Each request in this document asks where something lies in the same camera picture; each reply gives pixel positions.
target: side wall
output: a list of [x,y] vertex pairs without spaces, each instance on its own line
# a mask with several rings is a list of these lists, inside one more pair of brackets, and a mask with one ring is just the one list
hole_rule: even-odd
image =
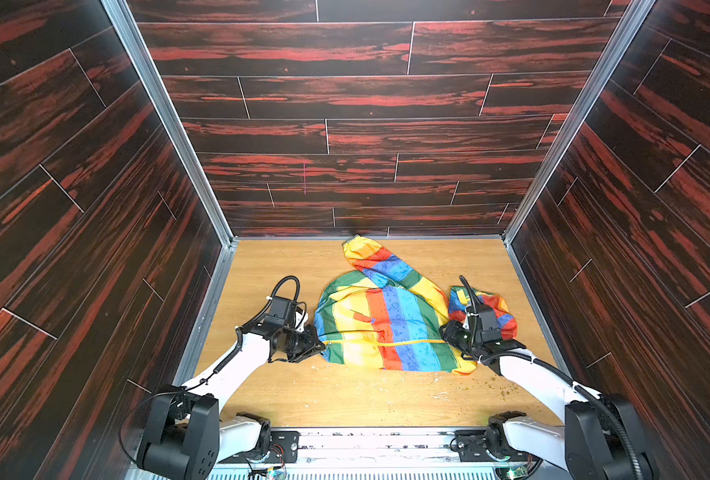
[[241,236],[500,234],[628,0],[129,0]]
[[659,0],[513,247],[575,375],[710,478],[710,0]]
[[0,478],[118,478],[220,252],[99,0],[0,2]]

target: folded garment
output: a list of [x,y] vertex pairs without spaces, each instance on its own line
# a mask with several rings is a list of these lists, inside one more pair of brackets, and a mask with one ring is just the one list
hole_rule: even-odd
[[475,370],[440,337],[448,299],[437,285],[363,236],[344,244],[344,257],[357,271],[328,285],[315,312],[329,362],[463,375]]
[[[507,303],[504,302],[504,299],[495,293],[481,292],[475,288],[473,288],[473,290],[478,300],[493,308],[496,314],[496,321],[498,322],[499,328],[502,329],[502,338],[504,340],[515,338],[518,334],[518,323],[508,312],[509,308],[507,308]],[[468,305],[469,298],[467,297],[467,290],[463,286],[452,286],[451,303],[448,306],[448,318],[464,323],[467,320],[465,310]]]

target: wooden table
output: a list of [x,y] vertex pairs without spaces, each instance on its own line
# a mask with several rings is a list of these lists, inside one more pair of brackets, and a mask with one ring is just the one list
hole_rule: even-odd
[[[500,240],[381,243],[446,293],[463,274],[473,287],[502,295],[518,321],[518,340],[554,362]],[[241,241],[197,371],[232,346],[234,327],[259,312],[283,276],[299,277],[300,299],[313,312],[323,289],[351,270],[338,240]],[[280,293],[291,296],[292,282]],[[364,370],[316,356],[299,364],[262,366],[230,399],[222,418],[246,411],[269,418],[274,426],[480,426],[507,410],[559,424],[528,392],[484,366],[470,376],[457,376]]]

